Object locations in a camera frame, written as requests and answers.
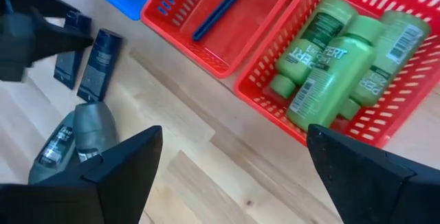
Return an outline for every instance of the red basket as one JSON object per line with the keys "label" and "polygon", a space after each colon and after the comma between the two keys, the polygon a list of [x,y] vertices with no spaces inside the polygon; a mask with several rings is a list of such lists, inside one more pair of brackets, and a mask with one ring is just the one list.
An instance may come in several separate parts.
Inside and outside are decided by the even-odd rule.
{"label": "red basket", "polygon": [[199,41],[193,33],[223,0],[148,0],[142,21],[218,78],[249,58],[292,0],[238,0]]}
{"label": "red basket", "polygon": [[[235,85],[236,94],[251,107],[306,145],[306,133],[285,116],[290,101],[278,99],[269,88],[275,63],[320,0],[293,0],[274,29],[255,51]],[[336,120],[335,130],[382,147],[440,81],[440,0],[346,0],[363,15],[379,18],[385,10],[419,16],[432,34],[373,108],[362,109],[351,122]]]}

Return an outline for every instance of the red plastic basket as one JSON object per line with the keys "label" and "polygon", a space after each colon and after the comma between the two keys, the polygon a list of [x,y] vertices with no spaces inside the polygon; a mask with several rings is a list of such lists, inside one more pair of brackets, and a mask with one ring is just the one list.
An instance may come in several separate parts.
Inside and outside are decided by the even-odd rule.
{"label": "red plastic basket", "polygon": [[218,78],[249,58],[292,0],[238,0],[199,41],[193,33],[223,0],[148,0],[142,21]]}
{"label": "red plastic basket", "polygon": [[[269,88],[275,62],[294,39],[320,0],[294,0],[255,51],[235,85],[236,94],[273,123],[306,145],[306,133],[285,116],[290,100],[280,100]],[[440,81],[440,0],[346,0],[363,15],[379,18],[385,10],[419,16],[432,34],[372,108],[362,109],[351,122],[333,124],[348,136],[382,147]]]}

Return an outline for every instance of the green shampoo bottle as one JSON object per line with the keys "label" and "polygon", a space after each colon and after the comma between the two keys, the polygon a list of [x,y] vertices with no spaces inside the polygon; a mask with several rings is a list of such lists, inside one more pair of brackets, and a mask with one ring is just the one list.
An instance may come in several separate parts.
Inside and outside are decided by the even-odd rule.
{"label": "green shampoo bottle", "polygon": [[340,114],[351,120],[362,107],[372,107],[431,33],[429,24],[411,14],[387,11],[380,21],[384,33],[377,40],[376,59],[351,94]]}
{"label": "green shampoo bottle", "polygon": [[294,98],[287,117],[305,131],[309,124],[329,127],[373,64],[373,44],[383,28],[378,20],[358,16],[344,35],[333,39]]}
{"label": "green shampoo bottle", "polygon": [[270,87],[288,98],[297,85],[302,85],[316,62],[319,53],[358,15],[343,0],[321,0],[293,43],[278,59],[278,74]]}

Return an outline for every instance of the blue pen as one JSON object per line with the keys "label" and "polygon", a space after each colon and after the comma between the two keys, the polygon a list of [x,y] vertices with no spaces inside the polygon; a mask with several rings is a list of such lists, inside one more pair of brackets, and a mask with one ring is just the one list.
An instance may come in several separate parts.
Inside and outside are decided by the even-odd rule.
{"label": "blue pen", "polygon": [[209,29],[228,11],[236,0],[223,0],[212,14],[201,24],[201,26],[192,34],[194,41],[200,41]]}

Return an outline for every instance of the wooden floor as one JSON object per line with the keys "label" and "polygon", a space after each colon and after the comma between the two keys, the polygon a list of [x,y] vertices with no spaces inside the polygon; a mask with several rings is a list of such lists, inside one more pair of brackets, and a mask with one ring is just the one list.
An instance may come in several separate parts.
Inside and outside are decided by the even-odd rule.
{"label": "wooden floor", "polygon": [[[64,1],[93,17],[94,34],[106,27],[127,38],[105,100],[121,140],[163,126],[141,223],[341,223],[307,149],[235,98],[234,77],[216,81],[104,0]],[[35,64],[22,84],[0,83],[0,182],[25,183],[47,137],[82,102],[52,78],[55,60]],[[439,125],[437,88],[386,150],[440,168]]]}

